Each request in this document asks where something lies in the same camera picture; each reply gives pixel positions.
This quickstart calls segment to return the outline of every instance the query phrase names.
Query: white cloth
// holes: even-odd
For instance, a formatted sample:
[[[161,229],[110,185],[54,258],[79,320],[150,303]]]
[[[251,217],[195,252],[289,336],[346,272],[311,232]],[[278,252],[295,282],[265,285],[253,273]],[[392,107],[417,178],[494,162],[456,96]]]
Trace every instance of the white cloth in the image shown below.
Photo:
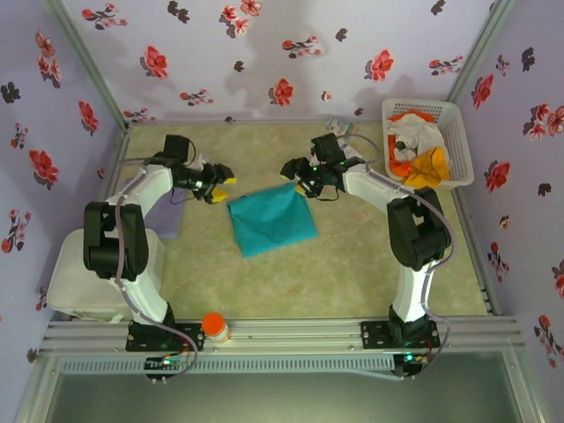
[[[394,150],[396,160],[412,161],[435,147],[441,147],[447,163],[450,163],[449,152],[435,123],[427,122],[415,114],[405,115],[398,121],[389,122],[388,134],[396,136]]]

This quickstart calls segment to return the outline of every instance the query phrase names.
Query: bottle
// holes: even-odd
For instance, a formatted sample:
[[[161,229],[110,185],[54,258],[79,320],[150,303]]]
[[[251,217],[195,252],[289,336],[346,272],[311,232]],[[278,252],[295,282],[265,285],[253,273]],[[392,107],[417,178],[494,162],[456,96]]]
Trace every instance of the bottle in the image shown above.
[[[216,342],[225,342],[231,336],[231,330],[219,313],[210,313],[202,321],[205,335]]]

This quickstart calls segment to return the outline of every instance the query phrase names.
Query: floral wallpaper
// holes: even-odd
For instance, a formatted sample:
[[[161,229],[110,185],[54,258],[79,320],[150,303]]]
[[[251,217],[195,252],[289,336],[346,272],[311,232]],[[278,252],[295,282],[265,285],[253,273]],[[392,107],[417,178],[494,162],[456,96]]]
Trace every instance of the floral wallpaper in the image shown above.
[[[93,14],[104,25],[110,12]],[[2,2],[0,14],[17,17],[0,28],[10,58],[0,63],[0,421],[12,423],[52,316],[59,248],[100,192],[117,127],[41,2]]]
[[[378,119],[390,96],[445,100],[492,0],[61,3],[125,120],[235,122]]]
[[[475,174],[484,175],[464,198],[494,295],[517,316],[554,422],[564,414],[554,388],[564,383],[560,6],[517,2],[460,102]]]

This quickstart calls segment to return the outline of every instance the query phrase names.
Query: yellow cloth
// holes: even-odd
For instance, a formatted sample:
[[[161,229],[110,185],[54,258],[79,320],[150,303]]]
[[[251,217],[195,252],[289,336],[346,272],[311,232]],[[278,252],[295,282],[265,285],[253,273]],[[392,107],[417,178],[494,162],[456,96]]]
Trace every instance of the yellow cloth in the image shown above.
[[[450,179],[449,164],[442,148],[435,147],[411,161],[405,185],[414,188],[435,188],[441,181]]]

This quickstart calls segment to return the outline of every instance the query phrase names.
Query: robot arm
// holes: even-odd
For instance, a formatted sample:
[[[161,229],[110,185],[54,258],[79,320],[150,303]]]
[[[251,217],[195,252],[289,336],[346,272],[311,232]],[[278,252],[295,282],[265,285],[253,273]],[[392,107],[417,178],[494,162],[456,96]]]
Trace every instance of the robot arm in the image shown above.
[[[236,182],[231,170],[224,165],[203,161],[191,167],[184,165],[188,160],[188,148],[187,138],[167,135],[164,150],[148,159],[137,176],[117,195],[105,202],[91,202],[85,208],[85,267],[114,285],[119,262],[115,207],[118,200],[125,197],[120,209],[125,244],[122,289],[135,309],[159,323],[174,318],[155,288],[152,275],[146,270],[149,247],[144,217],[172,188],[189,189],[196,199],[214,204],[227,197],[217,185]],[[136,314],[134,321],[148,324]]]
[[[390,333],[402,345],[417,339],[428,323],[421,301],[425,278],[428,273],[430,278],[430,269],[450,245],[447,229],[425,205],[396,189],[395,182],[370,171],[360,154],[350,145],[339,143],[333,134],[315,138],[312,143],[311,159],[290,160],[281,174],[297,179],[296,189],[306,197],[316,198],[325,185],[333,185],[387,214],[390,245],[400,262],[397,296],[390,306]],[[442,212],[432,189],[415,193]],[[413,216],[422,218],[422,222],[416,223]]]

